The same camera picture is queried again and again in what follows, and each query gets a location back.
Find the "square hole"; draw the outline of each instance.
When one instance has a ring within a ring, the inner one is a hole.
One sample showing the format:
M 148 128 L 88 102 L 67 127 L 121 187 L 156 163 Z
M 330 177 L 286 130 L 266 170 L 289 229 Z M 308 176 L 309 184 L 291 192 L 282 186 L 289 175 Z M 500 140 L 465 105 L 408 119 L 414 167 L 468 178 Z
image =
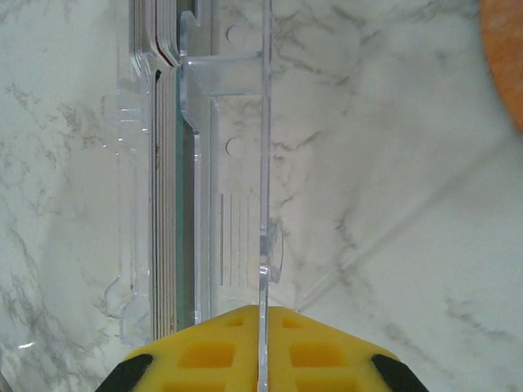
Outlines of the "square hole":
M 167 384 L 162 392 L 224 392 L 226 384 Z
M 226 327 L 241 327 L 244 325 L 244 321 L 241 317 L 233 318 L 226 322 Z
M 342 350 L 326 343 L 295 343 L 290 346 L 293 368 L 330 368 L 345 366 Z
M 298 392 L 360 392 L 360 387 L 355 380 L 296 380 Z
M 207 341 L 193 343 L 178 361 L 179 368 L 230 368 L 235 357 L 233 343 Z
M 296 320 L 293 320 L 292 318 L 284 318 L 281 321 L 281 326 L 283 328 L 303 328 L 303 326 Z

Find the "marble countertop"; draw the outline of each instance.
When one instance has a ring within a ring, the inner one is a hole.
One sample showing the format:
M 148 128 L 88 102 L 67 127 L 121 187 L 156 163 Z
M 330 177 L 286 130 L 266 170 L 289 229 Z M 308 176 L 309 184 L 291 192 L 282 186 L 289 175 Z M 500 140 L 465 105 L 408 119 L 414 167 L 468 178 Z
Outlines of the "marble countertop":
M 429 390 L 523 390 L 523 144 L 478 1 L 274 3 L 275 301 L 387 347 Z M 15 391 L 94 390 L 129 350 L 104 304 L 113 5 L 0 4 L 0 366 Z

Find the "orange object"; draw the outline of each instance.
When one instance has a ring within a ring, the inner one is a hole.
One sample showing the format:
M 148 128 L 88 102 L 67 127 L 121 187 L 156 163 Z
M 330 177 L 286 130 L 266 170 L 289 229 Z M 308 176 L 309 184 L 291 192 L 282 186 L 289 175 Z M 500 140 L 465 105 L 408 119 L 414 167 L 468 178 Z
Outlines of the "orange object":
M 481 27 L 499 94 L 523 132 L 523 2 L 481 0 Z

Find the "clear plastic organizer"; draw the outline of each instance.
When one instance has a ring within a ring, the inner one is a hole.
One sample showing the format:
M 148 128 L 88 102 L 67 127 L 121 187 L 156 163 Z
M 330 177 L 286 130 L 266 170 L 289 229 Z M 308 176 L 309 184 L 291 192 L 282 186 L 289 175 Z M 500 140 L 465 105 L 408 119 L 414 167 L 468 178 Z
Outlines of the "clear plastic organizer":
M 120 178 L 119 274 L 105 299 L 129 345 L 266 305 L 279 280 L 271 2 L 234 6 L 132 0 L 118 9 L 117 94 L 103 105 Z

